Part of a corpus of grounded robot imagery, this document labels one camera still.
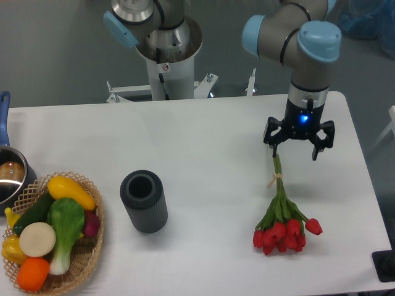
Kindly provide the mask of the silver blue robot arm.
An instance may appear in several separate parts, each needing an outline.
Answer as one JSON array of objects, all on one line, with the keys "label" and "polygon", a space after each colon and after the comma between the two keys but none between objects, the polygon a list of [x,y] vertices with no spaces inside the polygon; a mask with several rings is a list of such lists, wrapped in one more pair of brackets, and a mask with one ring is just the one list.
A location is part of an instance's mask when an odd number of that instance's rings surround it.
[{"label": "silver blue robot arm", "polygon": [[[265,127],[264,143],[273,150],[289,139],[310,141],[313,156],[333,146],[334,123],[321,116],[342,38],[325,20],[334,6],[334,1],[282,1],[274,16],[252,16],[243,28],[246,51],[292,70],[284,118],[271,117]],[[155,101],[196,97],[194,58],[202,31],[185,15],[182,1],[112,1],[103,21],[120,44],[145,59]]]}]

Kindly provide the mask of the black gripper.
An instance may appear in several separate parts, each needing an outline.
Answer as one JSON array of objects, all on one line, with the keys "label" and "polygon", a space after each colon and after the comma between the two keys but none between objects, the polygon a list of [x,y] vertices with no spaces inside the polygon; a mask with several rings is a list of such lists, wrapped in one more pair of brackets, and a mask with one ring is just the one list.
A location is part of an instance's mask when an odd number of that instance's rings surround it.
[{"label": "black gripper", "polygon": [[[320,123],[324,105],[311,110],[293,104],[289,99],[286,103],[285,117],[277,120],[268,117],[264,131],[264,144],[273,150],[272,157],[276,157],[278,145],[290,139],[309,140],[313,145],[312,160],[326,148],[333,147],[335,139],[335,123],[332,120]],[[323,131],[322,139],[318,133]]]}]

